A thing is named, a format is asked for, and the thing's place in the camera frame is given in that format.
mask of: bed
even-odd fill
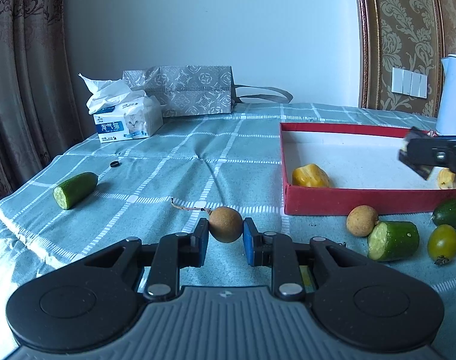
[[[356,123],[430,129],[435,119],[396,111],[322,104],[237,104],[228,115],[166,119],[151,138],[101,144],[96,135],[57,156],[15,193],[0,201],[0,358],[15,347],[5,304],[21,284],[128,236],[155,243],[163,235],[190,232],[200,211],[171,206],[230,205],[256,226],[289,234],[296,242],[324,235],[366,253],[366,240],[348,237],[345,217],[287,216],[282,211],[279,122]],[[121,165],[111,168],[118,160]],[[77,173],[99,175],[99,185],[74,209],[64,211],[54,186]],[[434,347],[456,360],[456,261],[442,268],[426,253],[429,214],[388,216],[420,231],[419,253],[390,265],[431,285],[445,304]],[[144,285],[146,275],[141,282]],[[242,241],[208,245],[205,265],[181,271],[183,284],[268,285],[267,268],[249,268]]]

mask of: metal screw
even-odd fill
[[[438,161],[444,161],[444,160],[446,159],[446,153],[443,152],[443,151],[442,151],[442,152],[441,152],[441,151],[440,151],[440,152],[437,152],[437,153],[436,153],[436,159],[437,159]]]
[[[279,290],[282,295],[289,296],[299,294],[301,291],[303,291],[303,287],[297,283],[284,283],[280,285]]]
[[[171,292],[171,287],[167,284],[152,284],[147,288],[148,295],[161,297]]]

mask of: bag handle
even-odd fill
[[[249,86],[249,85],[234,85],[234,92],[236,93],[236,88],[257,88],[257,89],[266,89],[268,91],[273,91],[273,92],[277,92],[277,93],[280,93],[282,94],[282,96],[278,96],[278,95],[266,95],[266,94],[248,94],[248,95],[245,95],[245,96],[236,96],[235,97],[235,103],[243,103],[243,101],[241,100],[242,97],[249,97],[249,98],[255,98],[255,99],[263,99],[263,100],[269,100],[269,101],[272,101],[272,102],[275,102],[275,103],[280,103],[280,104],[288,104],[289,102],[291,102],[291,100],[293,99],[293,95],[291,93],[289,93],[288,91],[284,91],[283,89],[279,89],[279,88],[275,88],[275,87],[271,87],[271,86]]]

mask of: light switch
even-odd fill
[[[391,77],[391,92],[403,93],[403,69],[393,68]]]
[[[421,83],[421,74],[413,72],[411,76],[410,96],[419,97],[419,86]]]
[[[413,77],[413,72],[403,71],[403,94],[409,95],[411,92],[411,78]]]
[[[421,80],[419,82],[419,97],[424,99],[428,97],[428,76],[421,74]]]

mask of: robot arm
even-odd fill
[[[431,137],[418,128],[411,128],[398,159],[427,180],[433,168],[449,168],[456,174],[456,136]]]

